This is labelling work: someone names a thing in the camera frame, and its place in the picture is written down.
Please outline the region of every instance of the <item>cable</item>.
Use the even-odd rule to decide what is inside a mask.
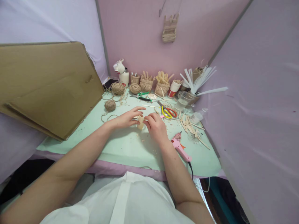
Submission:
[[[192,180],[193,180],[193,170],[192,170],[191,162],[188,162],[188,164],[189,164],[189,167],[190,167],[191,172],[192,172]],[[209,189],[210,189],[210,182],[211,182],[211,180],[210,180],[210,177],[209,177],[209,186],[208,186],[208,190],[207,190],[207,191],[201,189],[197,184],[196,184],[196,186],[197,186],[200,190],[202,190],[203,192],[208,193],[208,192],[209,192]]]
[[[191,162],[188,162],[188,164],[189,164],[189,167],[190,167],[191,172],[192,172],[192,180],[193,180],[193,170],[192,170]]]
[[[209,186],[208,186],[208,190],[207,190],[207,191],[201,189],[197,184],[196,184],[196,187],[198,187],[198,188],[199,188],[200,190],[202,190],[203,192],[208,193],[208,192],[209,192],[209,189],[210,189],[210,182],[211,182],[211,180],[210,180],[210,177],[209,177]]]

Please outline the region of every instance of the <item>red-handled scissors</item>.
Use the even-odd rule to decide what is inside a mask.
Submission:
[[[167,117],[168,119],[171,119],[172,117],[174,117],[174,118],[177,117],[178,114],[177,114],[173,109],[171,109],[171,108],[169,108],[169,107],[164,107],[163,104],[162,104],[159,100],[157,100],[157,102],[158,102],[158,104],[161,106],[162,114],[163,114],[165,117]]]

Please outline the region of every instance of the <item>cardboard box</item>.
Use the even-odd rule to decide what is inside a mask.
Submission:
[[[80,42],[0,45],[0,112],[59,141],[103,93]]]

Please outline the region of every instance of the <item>fabric tent wall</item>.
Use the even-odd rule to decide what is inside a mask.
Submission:
[[[129,72],[184,74],[205,65],[225,38],[248,0],[98,0],[111,76],[124,58]],[[164,15],[178,14],[176,40],[162,41]]]
[[[69,42],[85,45],[103,82],[107,64],[94,0],[2,0],[0,43]],[[26,161],[45,136],[0,114],[0,183]]]
[[[197,109],[250,223],[299,220],[299,2],[253,1],[212,62]]]

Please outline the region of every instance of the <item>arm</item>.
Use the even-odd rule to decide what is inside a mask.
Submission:
[[[176,208],[195,223],[214,223],[181,158],[168,139],[166,126],[159,115],[144,117],[151,137],[158,143],[165,166],[170,191]]]
[[[126,128],[139,121],[135,116],[143,116],[144,107],[134,109],[104,123],[87,138],[77,144],[58,162],[51,166],[40,178],[0,216],[0,223],[40,223],[55,209],[60,208],[73,191],[79,178],[101,154],[104,145],[116,128]]]

